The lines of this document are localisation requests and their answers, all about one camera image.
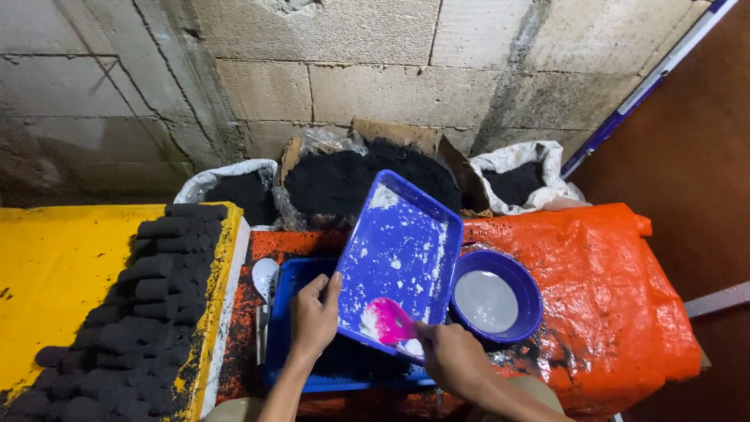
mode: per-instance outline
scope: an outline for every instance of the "blue bowl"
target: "blue bowl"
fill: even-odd
[[[487,271],[503,279],[518,301],[518,319],[509,329],[501,333],[487,333],[478,330],[456,306],[454,290],[456,282],[466,273]],[[531,336],[542,319],[542,294],[534,278],[520,262],[493,251],[469,252],[458,258],[451,282],[451,306],[456,311],[460,322],[477,336],[499,343],[514,343]]]

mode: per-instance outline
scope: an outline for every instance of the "blue plastic tray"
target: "blue plastic tray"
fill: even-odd
[[[292,338],[290,300],[300,289],[306,286],[307,283],[319,274],[327,274],[328,276],[333,274],[335,267],[335,259],[325,258],[296,258],[290,259],[281,264],[278,284],[276,287],[276,297],[271,310],[271,318],[268,323],[268,347],[266,349],[266,359],[263,367],[265,382],[269,387],[272,387],[276,382],[281,367],[284,365],[284,361],[289,354]],[[409,368],[408,363],[406,364],[407,369],[404,372],[408,372],[409,375],[403,378],[393,378],[391,380],[384,380],[382,379],[382,376],[379,380],[362,381],[361,379],[355,380],[351,377],[316,375],[319,364],[326,364],[326,362],[334,363],[334,365],[329,364],[328,366],[333,366],[335,369],[339,369],[345,373],[355,372],[362,374],[372,372],[380,375],[388,370],[391,370],[391,373],[394,372],[391,368],[383,368],[383,366],[393,367],[394,364],[401,364],[401,361],[395,357],[383,355],[382,357],[384,357],[385,360],[382,358],[376,359],[379,364],[379,366],[377,366],[377,364],[373,364],[372,360],[368,360],[367,358],[362,359],[363,354],[358,353],[357,350],[350,345],[345,348],[338,347],[342,346],[341,340],[355,343],[353,340],[347,338],[335,339],[318,359],[316,369],[313,369],[313,374],[307,379],[307,382],[302,389],[303,393],[361,390],[374,387],[408,388],[417,385],[435,384],[435,382],[428,377],[427,373],[425,373],[424,368],[416,365],[411,365]],[[380,354],[378,351],[368,350],[364,345],[355,343],[354,346],[364,349],[364,352]]]
[[[387,297],[414,321],[443,323],[463,229],[461,218],[430,195],[390,170],[379,172],[336,267],[343,275],[338,332],[423,364],[404,344],[384,345],[361,333],[362,312]]]

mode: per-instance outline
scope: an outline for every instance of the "cardboard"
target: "cardboard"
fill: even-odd
[[[482,185],[479,176],[469,164],[468,158],[456,150],[445,135],[439,134],[436,129],[420,126],[397,125],[393,123],[375,122],[369,119],[354,118],[352,129],[359,132],[367,139],[383,137],[397,146],[410,146],[416,148],[428,157],[441,161],[453,174],[458,188],[461,191],[462,203],[468,205],[469,209],[462,209],[459,214],[462,218],[471,219],[483,216],[492,216],[490,201]],[[281,156],[278,179],[275,180],[277,187],[283,188],[284,180],[289,171],[297,165],[302,155],[302,139],[294,136],[284,148]],[[337,152],[331,146],[324,143],[314,143],[322,153]],[[328,230],[349,227],[355,219],[341,219],[330,215],[310,216],[306,222],[293,222],[284,217],[283,228],[288,231],[304,230]]]

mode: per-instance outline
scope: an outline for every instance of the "brick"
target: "brick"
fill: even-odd
[[[513,145],[531,140],[556,140],[562,145],[562,162],[568,161],[571,155],[586,142],[594,131],[562,131],[559,129],[516,129],[505,128],[494,137],[491,137],[487,146],[479,154],[494,151],[504,146]]]
[[[667,55],[667,53],[672,50],[672,47],[680,42],[680,39],[682,39],[683,35],[685,35],[687,31],[690,30],[693,24],[695,24],[703,16],[703,14],[706,13],[706,10],[710,5],[711,2],[704,2],[703,0],[694,1],[690,7],[690,10],[688,10],[688,13],[685,14],[684,17],[682,17],[682,20],[680,20],[677,26],[672,29],[672,32],[669,33],[669,35],[661,43],[661,45],[658,46],[658,49],[651,55],[648,62],[643,65],[643,68],[639,70],[638,74],[641,76],[648,76],[651,70],[653,70],[653,68],[659,64],[659,62]]]
[[[532,0],[443,0],[430,64],[506,68]]]
[[[292,11],[292,3],[305,6]],[[193,6],[216,57],[426,65],[440,0],[202,0]]]
[[[349,127],[345,125],[313,124],[310,122],[247,122],[250,144],[247,152],[251,158],[278,160],[292,136],[306,128],[321,128],[337,136],[346,136]]]
[[[520,82],[507,128],[593,130],[641,82],[637,76],[535,74]]]
[[[15,118],[26,135],[69,162],[187,161],[153,117]]]
[[[71,163],[70,169],[91,191],[176,194],[194,174],[190,163]]]
[[[152,112],[114,58],[100,58],[138,116]],[[93,57],[5,56],[0,108],[8,116],[133,116]]]
[[[474,145],[474,139],[479,128],[435,128],[438,130],[438,136],[444,134],[448,138],[448,142],[451,145],[464,154],[466,157],[469,156],[471,147]]]
[[[114,54],[104,30],[82,0],[59,4],[96,54]],[[53,0],[0,2],[0,53],[89,54],[89,49]]]
[[[309,121],[312,118],[306,65],[217,60],[217,70],[240,119]]]
[[[692,0],[554,0],[527,57],[535,71],[635,74]]]
[[[315,120],[348,123],[357,116],[406,125],[476,127],[487,114],[500,73],[310,65]]]

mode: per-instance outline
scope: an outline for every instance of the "human hand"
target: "human hand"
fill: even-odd
[[[341,274],[329,278],[317,276],[292,298],[292,350],[290,355],[301,355],[314,362],[323,352],[338,328],[338,295]]]
[[[417,321],[414,326],[424,349],[427,374],[443,390],[476,404],[480,393],[499,378],[482,345],[459,324]]]

